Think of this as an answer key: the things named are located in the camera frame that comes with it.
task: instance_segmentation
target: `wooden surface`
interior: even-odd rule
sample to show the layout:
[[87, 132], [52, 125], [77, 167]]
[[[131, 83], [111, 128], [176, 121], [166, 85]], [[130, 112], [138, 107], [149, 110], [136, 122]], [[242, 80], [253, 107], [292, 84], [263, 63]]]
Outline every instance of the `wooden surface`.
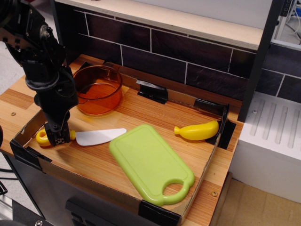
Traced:
[[[79, 69], [85, 60], [81, 57], [73, 63], [72, 71], [75, 72]], [[144, 123], [152, 125], [195, 173], [196, 182], [188, 196], [182, 201], [182, 203], [185, 202], [195, 190], [213, 145], [204, 141], [184, 140], [173, 134], [173, 128], [174, 126], [184, 127], [205, 123], [217, 119], [216, 116], [203, 114], [170, 101], [162, 105], [137, 95], [137, 90], [128, 87], [123, 87], [123, 93], [120, 106], [114, 112], [100, 117], [88, 117], [74, 107], [69, 120], [70, 129], [89, 131], [126, 128], [131, 130]], [[1, 147], [3, 153], [13, 155], [9, 146], [10, 140], [38, 112], [39, 107], [33, 102], [34, 95], [35, 93], [26, 87], [23, 77], [0, 96], [2, 108], [0, 125], [4, 132], [4, 141]], [[238, 122], [227, 150], [217, 148], [209, 171], [183, 225], [206, 226], [210, 224], [242, 126], [243, 124]], [[55, 166], [141, 199], [111, 156], [108, 143], [80, 147], [73, 141], [56, 147], [41, 148], [33, 139], [28, 145], [52, 159]], [[171, 186], [165, 192], [172, 194], [177, 189], [179, 189], [177, 186]], [[218, 195], [214, 197], [212, 192], [217, 192]], [[176, 211], [176, 207], [179, 205], [181, 203], [163, 206], [163, 208]]]
[[60, 3], [257, 50], [263, 29], [230, 23], [131, 0], [55, 0]]

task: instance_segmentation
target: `yellow knife handle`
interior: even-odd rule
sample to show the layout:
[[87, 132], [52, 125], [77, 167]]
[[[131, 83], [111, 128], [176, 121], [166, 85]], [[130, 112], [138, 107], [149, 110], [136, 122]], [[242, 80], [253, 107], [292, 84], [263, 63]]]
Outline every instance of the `yellow knife handle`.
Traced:
[[[71, 140], [75, 140], [75, 131], [74, 130], [70, 130], [70, 139]], [[46, 131], [45, 129], [41, 129], [37, 135], [36, 135], [36, 139], [37, 139], [37, 142], [39, 143], [40, 146], [42, 147], [47, 147], [47, 146], [50, 146], [50, 142], [48, 140], [48, 137], [47, 137], [47, 134], [46, 134]]]

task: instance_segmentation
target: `dark tile backsplash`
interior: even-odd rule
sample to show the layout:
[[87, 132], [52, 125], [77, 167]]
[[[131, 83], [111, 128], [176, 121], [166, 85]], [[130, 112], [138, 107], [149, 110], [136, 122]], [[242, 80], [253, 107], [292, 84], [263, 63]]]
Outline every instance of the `dark tile backsplash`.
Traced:
[[[154, 74], [189, 86], [243, 100], [256, 52], [214, 43], [139, 22], [66, 6], [61, 31], [76, 33], [71, 46], [81, 53]], [[76, 26], [63, 22], [76, 21]], [[272, 45], [257, 91], [301, 103], [300, 52]]]
[[186, 63], [130, 47], [122, 47], [123, 65], [185, 83]]
[[248, 79], [188, 64], [186, 84], [242, 100]]
[[151, 31], [152, 52], [228, 72], [232, 49], [158, 30]]
[[256, 91], [301, 103], [301, 51], [271, 44]]

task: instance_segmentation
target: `black tile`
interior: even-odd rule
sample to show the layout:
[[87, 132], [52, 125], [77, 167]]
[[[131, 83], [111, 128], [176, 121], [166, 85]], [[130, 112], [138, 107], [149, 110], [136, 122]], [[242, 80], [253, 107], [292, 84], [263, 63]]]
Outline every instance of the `black tile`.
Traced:
[[123, 65], [184, 83], [186, 63], [134, 48], [122, 47]]
[[272, 44], [263, 68], [301, 77], [301, 51]]
[[150, 51], [150, 29], [87, 14], [90, 36]]
[[281, 85], [282, 78], [283, 74], [262, 70], [256, 91], [276, 96]]
[[228, 72], [232, 49], [152, 30], [152, 52]]
[[243, 100], [247, 83], [248, 79], [188, 64], [186, 84], [190, 86]]
[[87, 23], [84, 13], [74, 11], [73, 22], [74, 24], [76, 24], [77, 33], [88, 35]]
[[301, 103], [301, 79], [285, 76], [278, 97]]
[[111, 42], [79, 36], [78, 48], [80, 52], [115, 64], [122, 64], [120, 45]]
[[72, 6], [55, 2], [57, 20], [60, 24], [58, 37], [61, 45], [76, 46], [78, 33], [87, 35], [85, 14], [76, 12]]
[[229, 73], [243, 78], [250, 78], [251, 70], [255, 60], [255, 54], [233, 50]]
[[247, 51], [247, 52], [251, 52], [251, 53], [257, 53], [257, 51], [254, 50], [254, 49], [243, 48], [243, 47], [236, 46], [236, 45], [230, 45], [230, 44], [223, 43], [223, 42], [220, 42], [220, 41], [213, 41], [213, 40], [210, 40], [210, 39], [204, 39], [204, 38], [200, 38], [200, 37], [194, 36], [194, 35], [188, 35], [188, 37], [194, 38], [194, 39], [199, 39], [199, 40], [202, 40], [202, 41], [207, 41], [207, 42], [210, 42], [210, 43], [213, 43], [213, 44], [215, 43], [215, 44], [223, 45], [225, 47], [235, 48], [235, 49], [239, 49], [239, 50], [243, 50], [243, 51]]

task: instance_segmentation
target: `wooden shelf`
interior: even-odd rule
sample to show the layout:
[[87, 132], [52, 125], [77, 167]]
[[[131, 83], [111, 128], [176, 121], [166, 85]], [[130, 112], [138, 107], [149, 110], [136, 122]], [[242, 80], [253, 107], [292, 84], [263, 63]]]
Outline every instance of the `wooden shelf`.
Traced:
[[60, 3], [182, 32], [206, 40], [257, 50], [263, 29], [225, 22], [131, 0], [55, 0]]

